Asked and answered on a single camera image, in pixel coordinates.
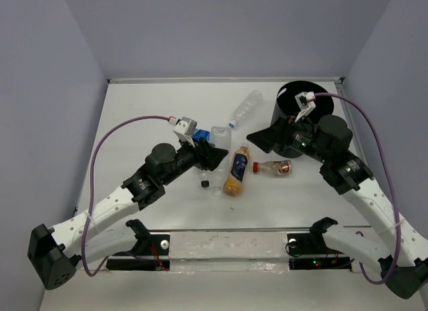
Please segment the clear crushed bottle white cap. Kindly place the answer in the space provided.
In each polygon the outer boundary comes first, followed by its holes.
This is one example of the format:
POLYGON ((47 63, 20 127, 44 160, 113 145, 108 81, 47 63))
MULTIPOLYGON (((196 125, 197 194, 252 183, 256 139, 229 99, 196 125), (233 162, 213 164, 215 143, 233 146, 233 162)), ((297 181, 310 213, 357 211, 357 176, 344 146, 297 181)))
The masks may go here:
POLYGON ((229 169, 229 156, 231 147, 231 129, 230 127, 213 126, 210 131, 210 143, 217 148, 228 151, 226 157, 220 165, 211 173, 210 186, 214 195, 220 195, 223 190, 229 169))

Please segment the small bottle pepsi label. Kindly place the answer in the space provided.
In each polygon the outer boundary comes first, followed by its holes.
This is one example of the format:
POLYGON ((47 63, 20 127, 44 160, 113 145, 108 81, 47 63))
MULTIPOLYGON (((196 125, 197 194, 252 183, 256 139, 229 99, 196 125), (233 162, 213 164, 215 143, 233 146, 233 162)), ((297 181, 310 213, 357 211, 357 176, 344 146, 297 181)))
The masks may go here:
POLYGON ((210 183, 213 174, 211 171, 204 171, 198 168, 193 168, 192 171, 200 183, 210 183))

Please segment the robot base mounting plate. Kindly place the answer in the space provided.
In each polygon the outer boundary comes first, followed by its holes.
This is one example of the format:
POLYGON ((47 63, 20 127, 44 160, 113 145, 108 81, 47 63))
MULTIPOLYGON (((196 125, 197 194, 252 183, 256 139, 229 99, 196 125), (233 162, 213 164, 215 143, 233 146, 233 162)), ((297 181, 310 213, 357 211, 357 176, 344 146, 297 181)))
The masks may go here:
POLYGON ((284 272, 351 270, 349 257, 316 245, 305 231, 173 231, 153 234, 145 249, 117 253, 109 270, 284 272))

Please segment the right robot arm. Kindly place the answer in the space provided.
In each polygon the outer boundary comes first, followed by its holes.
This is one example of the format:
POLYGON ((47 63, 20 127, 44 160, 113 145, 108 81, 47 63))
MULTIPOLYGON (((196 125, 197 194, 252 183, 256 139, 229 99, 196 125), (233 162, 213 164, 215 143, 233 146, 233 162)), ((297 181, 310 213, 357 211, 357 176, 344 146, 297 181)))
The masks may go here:
POLYGON ((279 118, 270 127, 246 139, 266 153, 290 148, 322 164, 323 179, 368 222, 382 243, 345 231, 333 219, 315 223, 308 235, 316 252, 336 249, 379 273, 396 296, 409 299, 427 284, 427 239, 400 213, 382 191, 372 171, 349 151, 352 131, 335 115, 318 123, 279 118))

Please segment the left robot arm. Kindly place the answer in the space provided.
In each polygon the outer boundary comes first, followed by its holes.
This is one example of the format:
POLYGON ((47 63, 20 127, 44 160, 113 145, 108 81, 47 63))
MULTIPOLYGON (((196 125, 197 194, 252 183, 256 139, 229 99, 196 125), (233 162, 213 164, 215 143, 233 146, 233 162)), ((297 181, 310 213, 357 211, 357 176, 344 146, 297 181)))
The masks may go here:
POLYGON ((165 194, 165 186, 192 167, 213 171, 228 154, 206 140, 156 145, 145 163, 121 186, 79 215, 52 227, 40 224, 29 237, 27 256, 46 290, 65 284, 89 254, 82 253, 82 241, 99 236, 108 227, 133 215, 165 194))

